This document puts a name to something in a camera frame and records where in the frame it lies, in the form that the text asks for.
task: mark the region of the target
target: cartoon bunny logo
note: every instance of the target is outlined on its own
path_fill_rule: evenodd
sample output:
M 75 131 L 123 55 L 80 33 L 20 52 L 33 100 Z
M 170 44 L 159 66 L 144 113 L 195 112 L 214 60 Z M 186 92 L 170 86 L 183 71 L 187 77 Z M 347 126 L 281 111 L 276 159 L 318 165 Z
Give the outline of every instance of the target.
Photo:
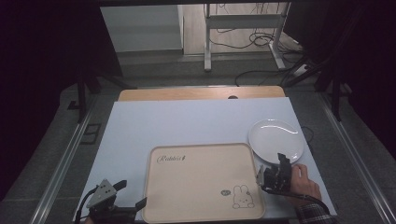
M 248 191 L 248 186 L 233 187 L 233 208 L 252 208 L 254 207 L 253 198 Z

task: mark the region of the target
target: dark background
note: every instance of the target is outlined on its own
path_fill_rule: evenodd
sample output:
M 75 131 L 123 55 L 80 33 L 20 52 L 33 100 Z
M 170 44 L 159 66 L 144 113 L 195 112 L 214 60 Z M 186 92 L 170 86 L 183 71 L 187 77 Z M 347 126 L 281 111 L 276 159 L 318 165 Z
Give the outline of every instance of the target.
M 285 32 L 288 26 L 299 27 L 295 38 L 320 62 L 334 46 L 353 6 L 343 1 L 305 5 L 309 13 L 302 17 L 298 11 L 302 9 L 293 5 Z M 396 147 L 394 8 L 393 2 L 370 4 L 336 66 L 352 89 L 350 103 L 395 157 L 391 150 Z M 49 127 L 61 91 L 76 83 L 78 74 L 96 77 L 91 67 L 114 76 L 121 76 L 121 71 L 96 4 L 0 2 L 0 22 L 3 198 Z
M 61 91 L 78 76 L 96 77 L 91 67 L 121 76 L 99 6 L 55 2 L 0 3 L 0 198 L 49 127 Z

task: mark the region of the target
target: wall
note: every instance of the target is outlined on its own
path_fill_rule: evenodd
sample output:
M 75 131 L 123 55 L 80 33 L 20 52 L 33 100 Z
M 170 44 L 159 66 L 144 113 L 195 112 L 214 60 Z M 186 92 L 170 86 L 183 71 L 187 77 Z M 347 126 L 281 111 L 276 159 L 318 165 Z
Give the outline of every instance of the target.
M 181 49 L 177 6 L 101 7 L 116 52 Z

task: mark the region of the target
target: wire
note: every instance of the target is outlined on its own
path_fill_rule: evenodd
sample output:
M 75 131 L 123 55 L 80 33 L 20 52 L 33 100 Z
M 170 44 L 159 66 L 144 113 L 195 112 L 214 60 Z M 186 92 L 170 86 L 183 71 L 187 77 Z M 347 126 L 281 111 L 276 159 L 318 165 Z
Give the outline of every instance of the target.
M 240 78 L 241 76 L 245 75 L 245 74 L 249 74 L 249 73 L 276 73 L 276 75 L 279 74 L 279 71 L 268 71 L 268 70 L 252 70 L 252 71 L 247 71 L 244 73 L 239 74 L 238 76 L 235 77 L 234 79 L 234 84 L 235 86 L 239 87 L 238 84 L 238 78 Z
M 301 129 L 306 129 L 311 133 L 311 137 L 308 140 L 306 140 L 307 143 L 310 143 L 312 140 L 314 140 L 315 133 L 314 133 L 314 131 L 312 131 L 312 129 L 310 129 L 306 126 L 302 126 Z
M 265 3 L 262 3 L 262 10 L 260 11 L 260 14 L 262 14 L 262 11 L 264 10 L 264 4 Z
M 256 31 L 253 31 L 253 34 L 251 34 L 248 39 L 250 40 L 250 43 L 253 43 L 255 46 L 264 47 L 264 46 L 268 45 L 269 42 L 274 39 L 274 37 L 271 35 L 268 35 L 267 33 L 257 32 L 257 28 L 256 28 Z M 257 43 L 257 40 L 259 40 L 259 39 L 264 40 L 266 42 L 263 44 Z
M 270 6 L 269 3 L 267 3 L 267 9 L 265 9 L 265 14 L 268 14 L 268 7 Z
M 277 14 L 277 12 L 279 11 L 279 5 L 280 5 L 280 3 L 277 3 L 276 14 Z
M 290 71 L 295 69 L 296 67 L 302 66 L 304 64 L 304 62 L 306 62 L 308 60 L 308 57 L 306 55 L 303 55 L 303 57 L 297 61 L 293 67 L 291 67 L 290 69 L 288 69 L 288 73 L 282 78 L 282 80 L 280 80 L 279 82 L 279 86 L 283 87 L 284 83 L 288 80 L 288 78 L 290 77 Z
M 267 80 L 269 77 L 275 77 L 275 76 L 278 76 L 278 75 L 282 75 L 282 73 L 279 73 L 279 74 L 274 74 L 274 75 L 271 75 L 271 76 L 265 77 L 265 78 L 264 78 L 264 80 L 263 80 L 262 82 L 260 82 L 260 83 L 259 83 L 259 86 L 260 86 L 260 85 L 262 85 L 262 84 L 264 84 L 264 82 L 265 82 L 265 81 L 266 81 L 266 80 Z
M 245 49 L 245 48 L 247 48 L 247 47 L 249 47 L 249 46 L 251 46 L 251 45 L 254 44 L 254 43 L 252 42 L 252 43 L 250 43 L 250 44 L 248 44 L 248 45 L 246 45 L 246 46 L 243 46 L 243 47 L 236 47 L 236 46 L 231 46 L 231 45 L 226 45 L 226 44 L 221 44 L 221 43 L 213 42 L 213 40 L 211 40 L 210 38 L 209 38 L 209 40 L 210 40 L 210 42 L 211 42 L 212 44 L 214 44 L 214 45 L 225 46 L 225 47 L 232 48 L 232 49 Z
M 227 12 L 227 14 L 230 14 L 230 12 L 228 12 L 227 8 L 225 7 L 225 3 L 223 5 L 218 4 L 219 7 L 224 7 L 224 10 Z
M 91 189 L 88 191 L 88 193 L 84 196 L 84 199 L 81 201 L 81 204 L 79 205 L 79 209 L 76 212 L 76 218 L 75 218 L 75 224 L 79 224 L 79 221 L 82 219 L 81 217 L 81 211 L 82 207 L 84 206 L 85 201 L 87 201 L 88 197 L 90 197 L 91 194 L 94 194 L 96 190 L 98 189 L 99 186 L 96 186 L 94 189 Z
M 250 11 L 250 14 L 252 14 L 252 13 L 253 13 L 254 9 L 256 9 L 256 8 L 257 8 L 257 6 L 258 6 L 258 3 L 256 3 L 256 6 L 255 6 L 253 9 L 251 9 L 251 11 Z

